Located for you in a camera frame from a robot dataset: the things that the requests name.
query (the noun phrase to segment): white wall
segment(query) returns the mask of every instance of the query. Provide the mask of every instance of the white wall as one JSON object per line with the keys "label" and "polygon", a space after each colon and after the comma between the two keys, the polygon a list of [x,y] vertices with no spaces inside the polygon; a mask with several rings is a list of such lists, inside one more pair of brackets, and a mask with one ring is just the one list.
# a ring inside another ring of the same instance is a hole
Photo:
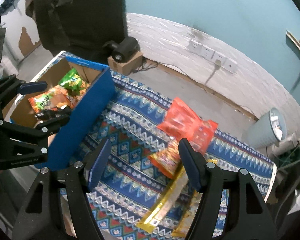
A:
{"label": "white wall", "polygon": [[15,60],[19,62],[24,58],[19,48],[22,27],[27,29],[27,33],[33,44],[39,41],[39,34],[34,20],[25,13],[26,0],[19,0],[15,5],[16,9],[1,17],[1,24],[5,23],[3,27],[7,28],[5,39],[6,45],[9,47]]}

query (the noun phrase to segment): electrical outlet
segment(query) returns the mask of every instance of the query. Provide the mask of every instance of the electrical outlet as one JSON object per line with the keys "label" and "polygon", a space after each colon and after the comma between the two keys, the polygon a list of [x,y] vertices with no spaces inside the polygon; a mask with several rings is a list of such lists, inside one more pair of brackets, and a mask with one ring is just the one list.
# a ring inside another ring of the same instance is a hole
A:
{"label": "electrical outlet", "polygon": [[227,58],[222,67],[231,73],[235,73],[238,68],[238,64],[234,60]]}
{"label": "electrical outlet", "polygon": [[192,52],[194,54],[197,54],[197,55],[200,55],[201,48],[202,48],[201,43],[199,43],[197,41],[194,41],[194,40],[189,41],[188,49],[189,49],[190,52]]}
{"label": "electrical outlet", "polygon": [[223,55],[220,52],[215,51],[215,53],[212,56],[211,61],[216,63],[219,66],[222,66],[224,64],[224,62],[226,61],[227,57],[225,55]]}
{"label": "electrical outlet", "polygon": [[200,55],[207,60],[211,60],[214,49],[210,49],[208,46],[202,44],[202,49]]}

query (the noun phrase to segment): wall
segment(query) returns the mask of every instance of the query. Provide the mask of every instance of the wall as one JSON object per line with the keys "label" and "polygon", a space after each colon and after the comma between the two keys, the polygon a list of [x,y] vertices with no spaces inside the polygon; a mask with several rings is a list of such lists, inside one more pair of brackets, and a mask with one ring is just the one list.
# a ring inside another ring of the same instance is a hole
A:
{"label": "wall", "polygon": [[[128,34],[138,40],[145,57],[185,73],[258,118],[270,108],[278,108],[285,117],[288,134],[296,132],[300,139],[300,105],[282,84],[242,52],[204,32],[169,20],[127,13],[127,21]],[[190,39],[235,60],[236,73],[191,53],[187,48]]]}
{"label": "wall", "polygon": [[2,27],[7,28],[5,43],[14,59],[19,62],[24,58],[19,48],[22,27],[26,28],[30,38],[29,42],[33,44],[39,41],[39,35],[34,20],[25,14],[26,0],[18,0],[18,2],[15,2],[15,6],[16,9],[10,7],[9,12],[6,15],[2,15],[1,23],[4,24]]}
{"label": "wall", "polygon": [[300,105],[300,54],[285,35],[288,29],[300,38],[292,0],[126,0],[126,8],[224,41],[260,64]]}

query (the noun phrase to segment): teal wall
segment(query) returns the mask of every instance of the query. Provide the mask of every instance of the teal wall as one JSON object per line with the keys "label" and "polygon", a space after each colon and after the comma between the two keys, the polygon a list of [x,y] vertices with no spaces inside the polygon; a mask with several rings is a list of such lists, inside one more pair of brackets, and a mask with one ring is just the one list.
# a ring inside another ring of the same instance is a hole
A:
{"label": "teal wall", "polygon": [[300,12],[292,0],[126,0],[127,12],[203,31],[246,54],[274,76],[300,105]]}

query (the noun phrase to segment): red snack bag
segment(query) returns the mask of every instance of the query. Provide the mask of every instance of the red snack bag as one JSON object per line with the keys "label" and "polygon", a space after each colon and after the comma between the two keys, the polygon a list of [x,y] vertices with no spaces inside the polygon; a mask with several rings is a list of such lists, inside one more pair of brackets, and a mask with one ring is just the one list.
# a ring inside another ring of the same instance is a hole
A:
{"label": "red snack bag", "polygon": [[202,120],[185,102],[175,98],[164,121],[157,127],[177,141],[188,139],[195,151],[204,154],[218,124]]}
{"label": "red snack bag", "polygon": [[157,127],[169,136],[174,137],[177,141],[180,141],[182,138],[189,140],[200,122],[200,117],[184,101],[180,98],[175,98],[167,111],[164,121]]}

